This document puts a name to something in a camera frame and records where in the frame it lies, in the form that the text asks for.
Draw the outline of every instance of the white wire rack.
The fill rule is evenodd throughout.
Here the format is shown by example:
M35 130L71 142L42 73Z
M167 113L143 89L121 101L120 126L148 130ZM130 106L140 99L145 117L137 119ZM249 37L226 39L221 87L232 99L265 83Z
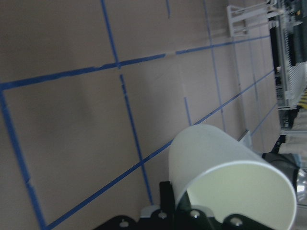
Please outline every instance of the white wire rack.
M278 1L279 7L285 10L285 1ZM282 77L282 88L278 91L279 108L280 109L291 109L296 106L300 100L304 89L306 87L306 65L305 63L298 63L295 66L291 66L290 59L290 47L288 40L287 21L289 20L288 15L282 14L279 16L279 59L281 63L281 77Z
M249 7L227 6L230 36L245 36L250 29L268 24L266 19L283 13L283 10L275 7L276 4L277 0L266 0Z

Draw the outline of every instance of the white paper cup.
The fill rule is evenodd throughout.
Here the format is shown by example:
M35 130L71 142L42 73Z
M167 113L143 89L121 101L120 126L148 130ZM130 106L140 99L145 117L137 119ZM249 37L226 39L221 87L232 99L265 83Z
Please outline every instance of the white paper cup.
M241 214L289 230L295 219L295 191L287 177L213 126L191 126L176 136L169 178L176 206L187 191L192 205L208 207L221 223Z

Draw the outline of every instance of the metal rack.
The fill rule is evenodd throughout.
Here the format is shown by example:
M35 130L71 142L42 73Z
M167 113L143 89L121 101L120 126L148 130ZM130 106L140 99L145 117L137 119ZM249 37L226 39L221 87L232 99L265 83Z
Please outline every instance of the metal rack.
M288 27L290 16L285 9L285 0L279 0L278 8L284 9L285 13L277 16L279 26L277 29L277 46L279 61L281 65L278 77L281 78L281 84L276 86L278 106L280 110L292 109L301 98L306 87L306 65L298 63L291 66L290 47L288 40Z

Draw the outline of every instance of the floor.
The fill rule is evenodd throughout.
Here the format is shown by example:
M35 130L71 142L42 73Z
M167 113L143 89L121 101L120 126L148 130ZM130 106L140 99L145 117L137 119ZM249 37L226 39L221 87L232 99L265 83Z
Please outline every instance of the floor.
M270 151L269 30L232 39L225 13L257 2L1 1L0 229L137 219L159 204L169 146L190 125L250 130Z

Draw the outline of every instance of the white cylinder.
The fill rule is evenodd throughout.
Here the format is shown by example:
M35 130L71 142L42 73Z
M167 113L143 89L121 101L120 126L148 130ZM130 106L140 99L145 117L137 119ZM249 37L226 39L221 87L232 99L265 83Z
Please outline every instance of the white cylinder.
M296 197L287 177L238 141L209 125L180 132L169 152L176 206L187 191L192 205L208 207L219 222L242 214L289 230Z

